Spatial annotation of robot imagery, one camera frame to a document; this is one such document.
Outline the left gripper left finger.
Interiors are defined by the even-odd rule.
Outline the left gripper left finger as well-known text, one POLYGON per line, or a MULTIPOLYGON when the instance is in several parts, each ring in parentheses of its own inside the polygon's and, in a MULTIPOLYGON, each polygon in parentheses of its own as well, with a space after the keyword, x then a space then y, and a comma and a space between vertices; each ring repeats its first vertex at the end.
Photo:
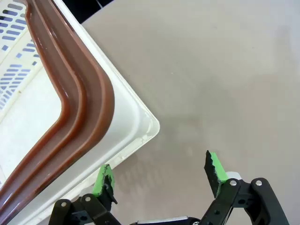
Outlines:
POLYGON ((100 167, 91 193, 78 197, 74 202, 59 199, 54 204, 50 225, 119 225, 111 213, 114 197, 114 176, 109 164, 100 167))

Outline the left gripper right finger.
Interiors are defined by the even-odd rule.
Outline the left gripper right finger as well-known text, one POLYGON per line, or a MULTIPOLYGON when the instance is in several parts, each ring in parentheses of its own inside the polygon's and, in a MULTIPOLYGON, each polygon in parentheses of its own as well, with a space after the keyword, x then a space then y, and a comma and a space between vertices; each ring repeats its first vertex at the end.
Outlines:
POLYGON ((243 208, 253 225, 287 225, 287 217, 265 178, 250 183, 230 178, 215 152, 206 151, 204 170, 214 200, 202 217, 201 225, 225 225, 234 208, 243 208))

